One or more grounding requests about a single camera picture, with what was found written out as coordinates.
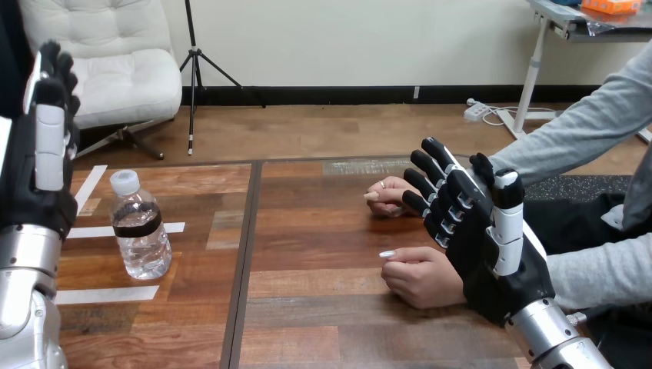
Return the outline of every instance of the bottle cap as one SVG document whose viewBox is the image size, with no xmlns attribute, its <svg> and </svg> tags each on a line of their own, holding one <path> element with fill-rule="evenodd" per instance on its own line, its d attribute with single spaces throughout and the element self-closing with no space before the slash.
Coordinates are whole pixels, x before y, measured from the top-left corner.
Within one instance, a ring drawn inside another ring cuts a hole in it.
<svg viewBox="0 0 652 369">
<path fill-rule="evenodd" d="M 118 196 L 133 194 L 141 187 L 141 182 L 138 180 L 138 175 L 135 171 L 116 171 L 111 176 L 110 181 L 113 192 Z"/>
</svg>

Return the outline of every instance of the white manicured nail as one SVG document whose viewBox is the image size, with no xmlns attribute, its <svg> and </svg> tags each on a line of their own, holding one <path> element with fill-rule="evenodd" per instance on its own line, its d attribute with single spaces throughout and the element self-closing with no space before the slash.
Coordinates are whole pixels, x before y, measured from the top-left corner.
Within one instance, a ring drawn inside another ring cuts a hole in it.
<svg viewBox="0 0 652 369">
<path fill-rule="evenodd" d="M 373 191 L 373 192 L 369 192 L 368 194 L 364 194 L 364 199 L 369 201 L 376 201 L 378 200 L 378 193 L 376 191 Z"/>
<path fill-rule="evenodd" d="M 383 259 L 391 258 L 393 256 L 396 256 L 396 251 L 383 251 L 380 254 L 378 254 Z"/>
<path fill-rule="evenodd" d="M 397 206 L 389 211 L 390 216 L 393 218 L 400 217 L 403 213 L 405 213 L 405 209 L 401 206 Z"/>
</svg>

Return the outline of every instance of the white desk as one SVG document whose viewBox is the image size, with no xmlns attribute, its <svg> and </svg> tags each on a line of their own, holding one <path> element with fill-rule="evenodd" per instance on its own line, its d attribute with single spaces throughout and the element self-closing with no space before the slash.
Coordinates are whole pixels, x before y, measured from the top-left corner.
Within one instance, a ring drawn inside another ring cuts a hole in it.
<svg viewBox="0 0 652 369">
<path fill-rule="evenodd" d="M 553 111 L 527 111 L 530 106 L 534 85 L 537 83 L 548 32 L 552 31 L 555 35 L 569 42 L 648 42 L 652 38 L 652 29 L 640 33 L 589 36 L 585 27 L 582 27 L 582 24 L 585 25 L 585 20 L 580 12 L 567 6 L 555 4 L 550 0 L 527 0 L 527 2 L 530 3 L 534 10 L 534 19 L 539 22 L 537 45 L 534 47 L 534 54 L 527 69 L 516 117 L 512 117 L 511 113 L 506 110 L 497 112 L 507 130 L 516 139 L 523 138 L 527 134 L 523 131 L 523 124 L 526 119 L 551 120 L 557 116 L 557 113 Z M 648 143 L 652 139 L 652 133 L 647 129 L 638 132 L 638 134 Z"/>
</svg>

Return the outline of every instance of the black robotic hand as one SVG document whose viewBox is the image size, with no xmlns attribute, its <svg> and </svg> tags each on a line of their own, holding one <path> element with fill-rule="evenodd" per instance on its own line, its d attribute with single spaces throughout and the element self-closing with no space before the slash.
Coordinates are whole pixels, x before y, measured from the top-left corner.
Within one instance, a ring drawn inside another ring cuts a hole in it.
<svg viewBox="0 0 652 369">
<path fill-rule="evenodd" d="M 35 56 L 25 114 L 11 123 L 6 146 L 0 145 L 0 229 L 36 224 L 65 238 L 75 221 L 70 185 L 79 138 L 72 119 L 80 103 L 72 95 L 77 78 L 71 67 L 72 57 L 55 42 Z"/>
<path fill-rule="evenodd" d="M 524 190 L 517 173 L 503 170 L 494 177 L 484 155 L 471 157 L 490 198 L 440 142 L 426 138 L 421 147 L 428 155 L 417 150 L 411 160 L 427 178 L 409 168 L 404 179 L 422 196 L 406 191 L 403 201 L 424 216 L 429 235 L 445 249 L 469 307 L 503 326 L 531 302 L 553 298 L 546 262 L 533 246 L 538 240 L 523 234 Z"/>
</svg>

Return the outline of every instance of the woman's hand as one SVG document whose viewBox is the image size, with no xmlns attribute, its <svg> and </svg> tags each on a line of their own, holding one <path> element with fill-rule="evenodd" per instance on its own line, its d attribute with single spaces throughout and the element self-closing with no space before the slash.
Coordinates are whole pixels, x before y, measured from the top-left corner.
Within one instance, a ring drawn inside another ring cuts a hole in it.
<svg viewBox="0 0 652 369">
<path fill-rule="evenodd" d="M 403 192 L 406 190 L 420 194 L 419 190 L 412 187 L 404 179 L 387 177 L 369 187 L 364 198 L 367 199 L 367 205 L 369 205 L 372 213 L 396 218 L 408 211 L 403 205 Z"/>
<path fill-rule="evenodd" d="M 388 258 L 381 277 L 414 308 L 466 303 L 462 279 L 443 253 L 429 247 L 399 248 L 381 256 Z"/>
</svg>

